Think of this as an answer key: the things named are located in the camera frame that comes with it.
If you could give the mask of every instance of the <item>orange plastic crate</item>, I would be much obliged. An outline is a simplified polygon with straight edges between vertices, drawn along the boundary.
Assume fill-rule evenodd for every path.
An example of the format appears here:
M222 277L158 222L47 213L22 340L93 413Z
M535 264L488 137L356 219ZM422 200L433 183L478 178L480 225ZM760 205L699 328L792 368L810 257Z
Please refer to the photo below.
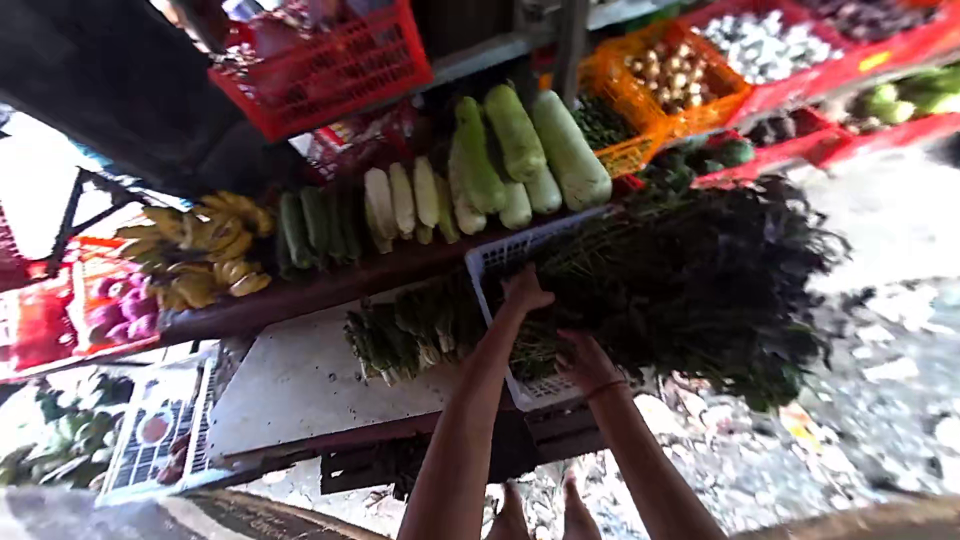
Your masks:
M607 79L597 71L601 68L602 64L594 57L580 62L577 67L580 91L603 98L639 134L634 138L593 152L610 173L611 178L617 178L642 169L656 154L666 137L667 118L652 102L617 99L611 92ZM552 74L547 73L541 76L540 89L550 89L552 82Z
M686 42L698 58L707 61L704 74L710 90L718 98L710 103L667 115L654 99L653 94L641 85L626 65L628 57L638 57L643 51L653 48L658 42L674 48ZM613 96L620 101L634 103L638 109L659 110L667 119L665 141L688 135L696 135L724 126L750 96L752 87L737 75L725 61L711 54L711 45L702 37L690 32L676 21L662 21L627 34L608 39L597 48L597 57L604 66L607 83Z

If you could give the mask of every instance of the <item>bunch of greens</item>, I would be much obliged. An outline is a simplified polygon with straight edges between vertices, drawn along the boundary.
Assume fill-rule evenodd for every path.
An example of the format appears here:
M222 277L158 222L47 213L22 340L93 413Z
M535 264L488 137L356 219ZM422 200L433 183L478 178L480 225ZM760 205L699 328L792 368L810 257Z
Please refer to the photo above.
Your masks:
M785 405L805 366L828 361L805 285L849 248L823 218L782 178L641 190L534 253L557 301L525 324L511 369L521 380L552 373L556 328L579 328L636 377L654 366L706 378L757 410Z
M483 336L480 307L465 272L400 293L394 302L361 301L344 334L365 378L409 380L442 361L466 356Z

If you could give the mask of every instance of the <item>cucumber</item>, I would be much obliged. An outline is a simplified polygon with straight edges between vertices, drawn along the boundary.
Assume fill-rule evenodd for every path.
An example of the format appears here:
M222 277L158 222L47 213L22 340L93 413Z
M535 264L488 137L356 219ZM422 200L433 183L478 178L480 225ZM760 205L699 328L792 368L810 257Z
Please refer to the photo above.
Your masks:
M356 209L356 197L353 196L352 185L344 185L342 191L340 198L340 232L344 237L347 258L357 260L363 255L363 249L360 247L360 240L357 239L356 220L353 217Z
M303 207L303 220L306 223L306 235L317 254L317 267L326 266L326 248L330 241L324 217L323 198L320 188L309 185L300 190L300 205Z
M306 269L313 265L314 257L307 247L306 223L303 221L303 206L300 197L287 191L280 196L280 222L285 229L290 260L294 266Z
M333 257L337 264L343 264L347 256L347 246L344 243L344 234L341 231L340 212L337 204L337 185L332 184L324 190L324 214L326 215L327 230L330 234L330 243L326 248L328 255Z

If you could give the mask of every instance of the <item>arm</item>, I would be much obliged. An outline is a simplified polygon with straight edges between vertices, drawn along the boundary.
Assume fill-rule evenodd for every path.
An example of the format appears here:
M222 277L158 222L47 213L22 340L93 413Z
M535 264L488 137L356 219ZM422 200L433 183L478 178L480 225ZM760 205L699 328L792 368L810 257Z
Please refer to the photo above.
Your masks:
M576 351L559 357L561 371L588 397L636 510L653 540L726 538L647 428L623 375L591 336L562 331Z
M397 540L480 537L493 420L510 352L527 312L553 302L552 293L540 290L532 265L504 288L506 302L465 360L437 422Z

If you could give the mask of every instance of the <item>bracelet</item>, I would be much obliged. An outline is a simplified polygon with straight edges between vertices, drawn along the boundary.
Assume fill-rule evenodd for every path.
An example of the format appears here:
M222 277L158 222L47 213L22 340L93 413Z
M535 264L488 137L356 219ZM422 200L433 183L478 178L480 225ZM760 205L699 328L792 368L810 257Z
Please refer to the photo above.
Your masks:
M626 382L625 380L621 379L621 380L614 380L613 382L607 382L606 384L601 384L601 385L597 386L596 388L594 388L592 391L590 391L589 394L587 394L586 396L584 396L584 400L585 400L585 401L590 401L590 400L592 400L593 398L595 398L595 397L597 396L597 394L599 394L599 393L601 393L601 392L603 392L603 391L609 390L609 389L613 388L614 386L617 386L617 385L620 385L620 384L626 385L627 382Z

